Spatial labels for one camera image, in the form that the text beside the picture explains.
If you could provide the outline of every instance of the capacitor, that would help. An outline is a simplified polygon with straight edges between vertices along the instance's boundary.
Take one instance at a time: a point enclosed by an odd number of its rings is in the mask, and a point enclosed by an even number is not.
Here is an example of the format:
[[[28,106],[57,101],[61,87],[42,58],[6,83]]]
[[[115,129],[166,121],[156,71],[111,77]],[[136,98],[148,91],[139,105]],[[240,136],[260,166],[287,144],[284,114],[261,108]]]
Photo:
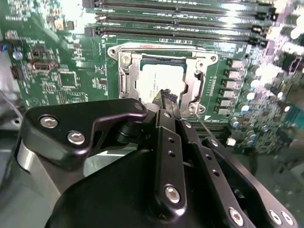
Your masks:
[[[291,39],[298,39],[300,37],[300,35],[302,34],[302,29],[299,27],[294,28],[291,32],[290,32],[290,38]]]
[[[263,132],[268,132],[268,131],[270,130],[270,128],[269,128],[268,125],[264,125],[264,126],[261,128],[261,130],[262,130]]]
[[[270,88],[270,91],[274,94],[274,95],[276,95],[276,97],[277,98],[282,98],[282,96],[283,96],[283,92],[281,92],[279,89],[277,89],[277,88],[275,88],[275,87],[271,87]]]
[[[246,82],[251,88],[256,88],[260,84],[260,82],[253,77],[248,78]]]
[[[297,25],[300,22],[300,21],[298,22],[299,18],[300,18],[299,15],[289,14],[285,19],[285,23],[289,25]]]
[[[13,52],[13,58],[14,58],[15,60],[22,60],[23,55],[22,55],[22,53],[19,52],[19,51],[14,51],[14,52]]]
[[[238,108],[241,110],[241,112],[246,113],[249,110],[249,105],[246,103],[242,102],[238,105]]]
[[[304,15],[302,14],[301,16],[298,17],[298,19],[296,20],[296,25],[297,26],[302,26],[304,23]]]
[[[248,100],[251,101],[255,98],[255,93],[251,92],[250,90],[245,90],[243,92],[243,96]]]
[[[250,72],[256,76],[262,76],[263,74],[263,68],[260,67],[259,65],[253,65],[250,69]]]
[[[278,101],[277,105],[281,108],[282,111],[288,112],[290,110],[290,106],[283,101]]]
[[[250,140],[255,140],[256,136],[257,136],[256,133],[255,133],[255,131],[253,131],[253,130],[247,132],[246,135],[249,137]]]
[[[230,124],[231,124],[232,127],[238,127],[239,126],[239,121],[236,117],[234,117],[230,120]]]
[[[248,147],[252,147],[253,144],[254,144],[254,140],[251,140],[249,137],[247,137],[245,140],[244,140],[244,144],[246,144],[246,146]]]

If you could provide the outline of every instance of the black chip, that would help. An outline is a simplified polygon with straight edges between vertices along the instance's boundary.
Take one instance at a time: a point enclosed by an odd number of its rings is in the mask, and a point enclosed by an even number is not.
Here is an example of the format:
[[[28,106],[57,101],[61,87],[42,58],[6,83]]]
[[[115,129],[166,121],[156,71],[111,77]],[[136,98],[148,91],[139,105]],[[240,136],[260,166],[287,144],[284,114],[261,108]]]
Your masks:
[[[280,121],[281,120],[281,116],[280,115],[275,115],[274,116],[274,121],[277,122],[277,121]]]
[[[67,23],[66,23],[66,28],[67,28],[68,30],[74,30],[74,29],[75,29],[74,21],[68,20]]]
[[[80,48],[80,44],[79,43],[74,43],[74,48]]]
[[[270,114],[270,112],[265,111],[265,112],[262,113],[262,116],[268,116],[269,114]]]

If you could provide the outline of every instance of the black connector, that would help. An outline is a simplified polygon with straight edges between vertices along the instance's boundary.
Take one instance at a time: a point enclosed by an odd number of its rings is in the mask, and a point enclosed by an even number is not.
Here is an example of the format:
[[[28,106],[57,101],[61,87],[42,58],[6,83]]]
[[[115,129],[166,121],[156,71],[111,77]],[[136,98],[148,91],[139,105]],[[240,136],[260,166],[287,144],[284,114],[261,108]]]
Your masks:
[[[53,70],[55,68],[58,67],[58,64],[56,63],[56,61],[37,61],[34,62],[33,64],[33,68],[37,71],[50,71]]]
[[[24,74],[22,68],[20,66],[11,66],[10,67],[11,74],[15,80],[23,80]]]
[[[266,48],[268,41],[267,40],[262,40],[256,37],[251,37],[249,42],[249,44],[253,45],[253,46],[260,46],[261,48]]]
[[[271,20],[276,22],[279,14],[276,13],[276,8],[272,7],[268,12],[257,12],[256,19],[257,20]]]

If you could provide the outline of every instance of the integrated circuit chip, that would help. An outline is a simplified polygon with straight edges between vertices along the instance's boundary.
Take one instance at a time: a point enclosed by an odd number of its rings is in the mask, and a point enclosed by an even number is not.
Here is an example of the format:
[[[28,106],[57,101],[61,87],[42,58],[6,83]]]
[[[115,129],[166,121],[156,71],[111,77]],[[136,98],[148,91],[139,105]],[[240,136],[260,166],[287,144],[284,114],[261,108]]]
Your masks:
[[[171,65],[146,64],[136,81],[136,89],[143,103],[150,103],[161,89],[170,89],[172,94],[180,96],[184,91],[184,68]]]
[[[54,20],[54,25],[55,25],[55,28],[57,30],[64,30],[65,29],[65,25],[64,25],[64,22],[63,22],[62,19]]]
[[[75,72],[60,72],[58,81],[62,87],[77,87],[77,79]]]

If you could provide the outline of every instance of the screw hole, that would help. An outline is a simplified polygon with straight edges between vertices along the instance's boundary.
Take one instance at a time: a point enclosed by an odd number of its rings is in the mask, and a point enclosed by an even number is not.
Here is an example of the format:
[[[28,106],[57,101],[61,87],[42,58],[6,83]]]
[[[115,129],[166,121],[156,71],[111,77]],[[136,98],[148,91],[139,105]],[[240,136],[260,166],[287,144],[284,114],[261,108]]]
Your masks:
[[[114,55],[116,55],[116,51],[115,51],[114,49],[111,49],[111,50],[110,50],[110,54],[111,54],[112,56],[114,56]]]
[[[208,158],[208,160],[212,160],[209,154],[206,154],[206,158]]]
[[[168,138],[168,140],[169,140],[169,142],[171,142],[171,143],[175,143],[174,139],[172,139],[172,138]]]
[[[134,106],[135,106],[135,108],[137,108],[138,110],[143,110],[143,106],[141,105],[141,104],[139,104],[139,103],[135,103],[134,104]]]
[[[176,155],[173,151],[168,151],[168,154],[170,155],[170,157],[175,158]]]
[[[171,115],[169,113],[163,113],[166,117],[170,118]]]
[[[217,177],[219,177],[219,173],[216,170],[213,170],[214,175],[216,175]]]

